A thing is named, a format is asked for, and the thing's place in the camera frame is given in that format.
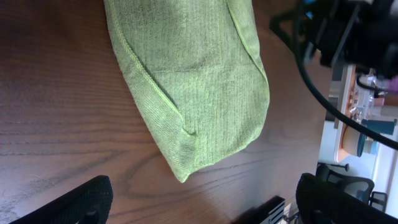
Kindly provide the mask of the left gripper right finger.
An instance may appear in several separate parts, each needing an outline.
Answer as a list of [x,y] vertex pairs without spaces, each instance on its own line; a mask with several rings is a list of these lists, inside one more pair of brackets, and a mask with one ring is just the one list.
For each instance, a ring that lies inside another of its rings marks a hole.
[[376,210],[309,173],[302,174],[296,203],[304,224],[396,224],[397,219]]

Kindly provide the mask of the background desk with clutter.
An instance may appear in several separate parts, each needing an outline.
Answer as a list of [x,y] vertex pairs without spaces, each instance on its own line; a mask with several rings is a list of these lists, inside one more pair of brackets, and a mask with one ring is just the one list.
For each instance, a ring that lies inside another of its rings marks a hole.
[[358,87],[356,84],[356,67],[339,66],[333,70],[338,76],[332,81],[328,101],[336,98],[336,109],[348,118],[363,125],[365,120],[393,121],[397,119],[396,106],[377,106],[374,93]]

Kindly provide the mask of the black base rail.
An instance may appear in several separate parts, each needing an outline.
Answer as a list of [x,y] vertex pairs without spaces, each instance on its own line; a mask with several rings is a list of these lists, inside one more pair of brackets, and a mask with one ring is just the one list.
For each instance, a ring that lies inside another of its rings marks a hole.
[[298,223],[299,212],[288,216],[288,210],[285,210],[286,208],[285,199],[280,196],[274,196],[261,206],[246,211],[233,221],[232,224]]

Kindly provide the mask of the green microfiber cloth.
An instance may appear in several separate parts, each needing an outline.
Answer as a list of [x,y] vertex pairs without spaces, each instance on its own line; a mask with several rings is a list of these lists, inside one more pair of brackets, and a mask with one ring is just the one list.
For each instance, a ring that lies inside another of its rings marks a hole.
[[245,149],[270,103],[251,1],[104,2],[134,102],[174,176]]

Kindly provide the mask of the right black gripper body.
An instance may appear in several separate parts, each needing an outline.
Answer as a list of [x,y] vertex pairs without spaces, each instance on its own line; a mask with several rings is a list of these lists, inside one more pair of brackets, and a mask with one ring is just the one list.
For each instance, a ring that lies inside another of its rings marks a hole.
[[354,64],[397,76],[397,1],[300,1],[274,16],[269,28],[289,48],[297,40],[305,62],[320,51],[326,67]]

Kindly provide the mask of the black office chair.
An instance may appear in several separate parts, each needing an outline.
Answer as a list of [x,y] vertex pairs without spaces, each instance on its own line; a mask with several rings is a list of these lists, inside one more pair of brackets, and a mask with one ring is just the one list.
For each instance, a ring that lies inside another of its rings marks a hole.
[[319,162],[315,176],[376,210],[386,212],[388,194],[374,191],[375,184],[371,179],[340,174],[332,170],[332,167],[342,168],[346,172],[350,170],[349,164]]

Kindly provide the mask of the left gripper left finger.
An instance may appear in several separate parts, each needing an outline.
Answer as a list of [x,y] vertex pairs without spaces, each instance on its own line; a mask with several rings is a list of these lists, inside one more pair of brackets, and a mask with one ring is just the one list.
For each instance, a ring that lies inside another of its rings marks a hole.
[[109,177],[98,175],[10,224],[105,224],[112,202]]

